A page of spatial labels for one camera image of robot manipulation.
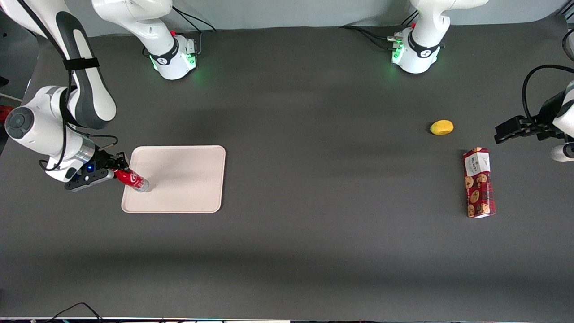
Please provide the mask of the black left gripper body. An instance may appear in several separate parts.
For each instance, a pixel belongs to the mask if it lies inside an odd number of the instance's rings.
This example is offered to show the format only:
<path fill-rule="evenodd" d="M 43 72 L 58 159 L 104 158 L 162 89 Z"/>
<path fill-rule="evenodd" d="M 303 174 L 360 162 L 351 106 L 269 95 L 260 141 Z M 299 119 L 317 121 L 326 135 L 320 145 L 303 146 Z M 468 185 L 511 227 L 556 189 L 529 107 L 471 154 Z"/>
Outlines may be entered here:
<path fill-rule="evenodd" d="M 565 96 L 565 90 L 562 90 L 543 103 L 539 112 L 539 129 L 541 131 L 562 131 L 554 125 L 554 120 L 565 113 L 563 112 Z"/>

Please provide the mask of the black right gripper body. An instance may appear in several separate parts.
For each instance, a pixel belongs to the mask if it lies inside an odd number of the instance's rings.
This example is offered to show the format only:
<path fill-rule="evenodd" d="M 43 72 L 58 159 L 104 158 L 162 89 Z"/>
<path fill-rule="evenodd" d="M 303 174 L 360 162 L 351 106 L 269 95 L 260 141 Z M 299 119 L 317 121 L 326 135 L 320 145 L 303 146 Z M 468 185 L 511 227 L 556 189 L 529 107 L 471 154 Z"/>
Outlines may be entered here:
<path fill-rule="evenodd" d="M 106 167 L 108 161 L 112 158 L 112 155 L 107 153 L 105 150 L 97 150 L 94 152 L 92 158 L 87 162 L 87 171 L 95 172 Z"/>

